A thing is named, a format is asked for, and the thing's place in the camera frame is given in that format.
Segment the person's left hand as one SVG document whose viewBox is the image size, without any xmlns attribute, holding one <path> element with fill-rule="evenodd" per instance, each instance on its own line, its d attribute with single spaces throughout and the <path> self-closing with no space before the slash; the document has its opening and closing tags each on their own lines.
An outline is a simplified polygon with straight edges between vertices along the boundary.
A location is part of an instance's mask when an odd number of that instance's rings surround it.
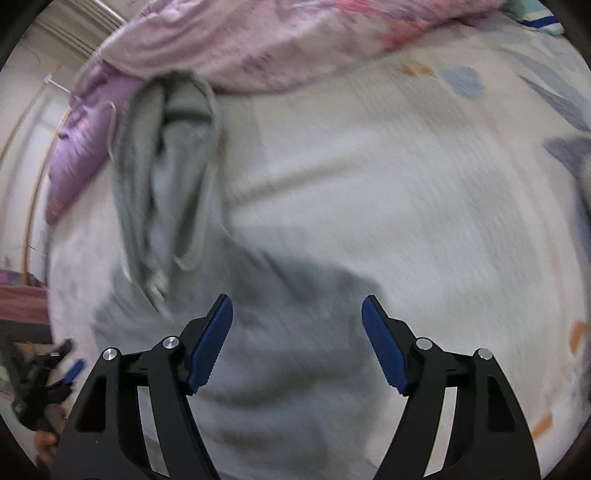
<svg viewBox="0 0 591 480">
<path fill-rule="evenodd" d="M 51 469 L 54 452 L 57 448 L 59 438 L 63 432 L 67 421 L 67 412 L 61 405 L 56 405 L 54 410 L 54 431 L 38 430 L 34 435 L 34 446 L 36 451 L 36 460 Z"/>
</svg>

